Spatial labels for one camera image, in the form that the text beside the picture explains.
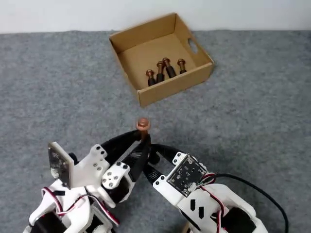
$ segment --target red and white wire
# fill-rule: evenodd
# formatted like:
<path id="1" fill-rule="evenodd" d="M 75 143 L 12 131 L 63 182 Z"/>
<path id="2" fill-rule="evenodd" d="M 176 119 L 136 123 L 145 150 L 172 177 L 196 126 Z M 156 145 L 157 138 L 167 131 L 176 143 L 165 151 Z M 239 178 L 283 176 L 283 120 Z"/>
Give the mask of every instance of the red and white wire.
<path id="1" fill-rule="evenodd" d="M 213 172 L 208 172 L 208 173 L 206 173 L 206 174 L 202 177 L 201 184 L 202 184 L 202 185 L 206 185 L 206 184 L 210 184 L 210 183 L 215 183 L 216 178 L 213 178 L 213 179 L 211 179 L 210 181 L 204 183 L 204 180 L 205 180 L 205 179 L 207 179 L 208 177 L 214 176 L 214 175 L 215 175 L 215 173 L 213 173 Z"/>
<path id="2" fill-rule="evenodd" d="M 204 188 L 203 186 L 200 186 L 200 188 L 206 192 L 208 192 L 210 194 L 210 197 L 213 198 L 220 206 L 220 210 L 217 211 L 217 218 L 216 218 L 216 224 L 217 224 L 217 233 L 220 232 L 220 228 L 221 228 L 221 218 L 224 216 L 225 213 L 225 205 L 223 204 L 223 202 L 218 199 L 215 195 L 213 195 L 211 192 L 209 192 L 206 188 Z"/>
<path id="3" fill-rule="evenodd" d="M 42 196 L 44 196 L 46 193 L 48 193 L 53 199 L 54 199 L 54 203 L 56 205 L 56 213 L 60 216 L 63 216 L 67 213 L 69 213 L 70 211 L 72 211 L 75 207 L 78 201 L 80 201 L 82 198 L 84 197 L 90 197 L 92 199 L 94 199 L 100 206 L 100 208 L 102 209 L 102 211 L 105 213 L 105 215 L 117 226 L 119 226 L 120 222 L 106 209 L 106 207 L 104 206 L 104 204 L 94 195 L 89 195 L 89 194 L 84 194 L 78 197 L 78 199 L 65 211 L 63 211 L 63 207 L 60 203 L 60 201 L 58 200 L 58 198 L 53 194 L 53 192 L 47 188 L 44 187 L 41 189 L 41 193 Z"/>
<path id="4" fill-rule="evenodd" d="M 54 195 L 54 193 L 47 187 L 43 187 L 41 189 L 41 195 L 42 197 L 45 195 L 45 194 L 49 194 L 50 197 L 52 197 L 54 199 L 54 203 L 56 205 L 56 211 L 57 212 L 62 212 L 63 211 L 63 207 L 59 201 L 59 199 Z"/>

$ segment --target copper nut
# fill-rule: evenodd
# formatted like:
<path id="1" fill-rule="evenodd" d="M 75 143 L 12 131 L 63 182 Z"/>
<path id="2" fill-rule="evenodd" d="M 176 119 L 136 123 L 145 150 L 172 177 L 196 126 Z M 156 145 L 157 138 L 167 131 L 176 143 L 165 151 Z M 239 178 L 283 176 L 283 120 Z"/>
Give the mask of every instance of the copper nut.
<path id="1" fill-rule="evenodd" d="M 147 131 L 150 129 L 150 122 L 147 118 L 142 117 L 136 123 L 136 129 L 139 131 Z"/>

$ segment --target bolt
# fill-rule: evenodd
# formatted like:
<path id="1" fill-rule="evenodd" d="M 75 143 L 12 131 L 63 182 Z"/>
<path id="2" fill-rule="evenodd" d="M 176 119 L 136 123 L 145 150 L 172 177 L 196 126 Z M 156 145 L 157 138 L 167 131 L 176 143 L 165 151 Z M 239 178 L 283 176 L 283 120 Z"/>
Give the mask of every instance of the bolt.
<path id="1" fill-rule="evenodd" d="M 171 66 L 171 65 L 170 65 L 170 60 L 169 60 L 167 57 L 163 58 L 163 63 L 164 63 L 164 65 L 165 65 L 166 67 Z"/>
<path id="2" fill-rule="evenodd" d="M 154 71 L 152 69 L 148 69 L 146 71 L 146 76 L 149 78 L 149 79 L 153 79 L 154 78 Z"/>
<path id="3" fill-rule="evenodd" d="M 180 72 L 182 72 L 182 71 L 183 71 L 183 73 L 186 72 L 185 63 L 186 62 L 184 59 L 182 59 L 182 58 L 178 59 L 177 65 L 179 65 L 179 67 L 180 67 Z"/>
<path id="4" fill-rule="evenodd" d="M 136 122 L 136 129 L 141 133 L 141 139 L 143 140 L 148 135 L 148 130 L 150 129 L 150 121 L 142 117 Z"/>
<path id="5" fill-rule="evenodd" d="M 156 80 L 154 79 L 154 71 L 152 69 L 148 69 L 146 71 L 146 76 L 148 77 L 148 86 L 156 84 Z"/>
<path id="6" fill-rule="evenodd" d="M 164 63 L 162 61 L 159 61 L 156 66 L 158 67 L 158 74 L 163 74 L 163 69 L 164 69 Z"/>

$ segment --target cardboard box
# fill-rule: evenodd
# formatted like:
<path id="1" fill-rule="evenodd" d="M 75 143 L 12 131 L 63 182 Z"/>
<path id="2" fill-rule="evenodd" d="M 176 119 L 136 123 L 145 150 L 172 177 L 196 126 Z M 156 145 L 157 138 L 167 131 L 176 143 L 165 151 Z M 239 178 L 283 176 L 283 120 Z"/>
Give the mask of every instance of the cardboard box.
<path id="1" fill-rule="evenodd" d="M 214 67 L 213 60 L 175 13 L 115 33 L 109 39 L 124 76 L 141 106 L 204 82 Z M 156 78 L 156 64 L 164 57 L 171 60 L 177 76 L 169 79 L 164 69 L 165 81 L 149 87 L 146 70 L 152 69 Z M 187 70 L 180 75 L 177 65 L 179 58 L 186 61 Z"/>

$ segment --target white wall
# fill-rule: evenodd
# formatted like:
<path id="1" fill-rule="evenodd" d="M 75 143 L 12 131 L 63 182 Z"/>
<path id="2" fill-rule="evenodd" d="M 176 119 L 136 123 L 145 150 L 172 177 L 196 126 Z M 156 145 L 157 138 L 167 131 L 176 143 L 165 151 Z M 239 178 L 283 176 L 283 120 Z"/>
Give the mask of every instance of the white wall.
<path id="1" fill-rule="evenodd" d="M 121 30 L 170 12 L 192 30 L 311 29 L 311 0 L 0 0 L 0 33 Z"/>

